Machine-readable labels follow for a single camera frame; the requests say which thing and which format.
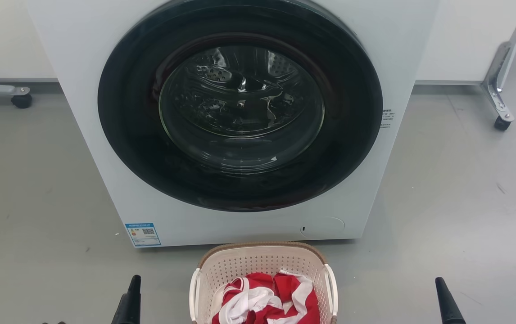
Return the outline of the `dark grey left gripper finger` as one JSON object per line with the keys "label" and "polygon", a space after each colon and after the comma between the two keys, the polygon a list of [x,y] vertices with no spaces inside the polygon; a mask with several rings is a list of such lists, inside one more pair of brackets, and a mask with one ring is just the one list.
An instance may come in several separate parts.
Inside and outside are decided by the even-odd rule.
{"label": "dark grey left gripper finger", "polygon": [[122,295],[111,324],[140,324],[141,276],[134,275],[125,294]]}

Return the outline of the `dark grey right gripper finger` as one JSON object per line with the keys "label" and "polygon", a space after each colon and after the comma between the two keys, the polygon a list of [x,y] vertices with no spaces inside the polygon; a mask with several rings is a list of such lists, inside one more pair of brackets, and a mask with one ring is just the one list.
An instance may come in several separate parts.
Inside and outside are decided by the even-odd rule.
{"label": "dark grey right gripper finger", "polygon": [[464,316],[462,316],[454,301],[445,280],[442,277],[437,277],[435,285],[442,324],[465,324]]}

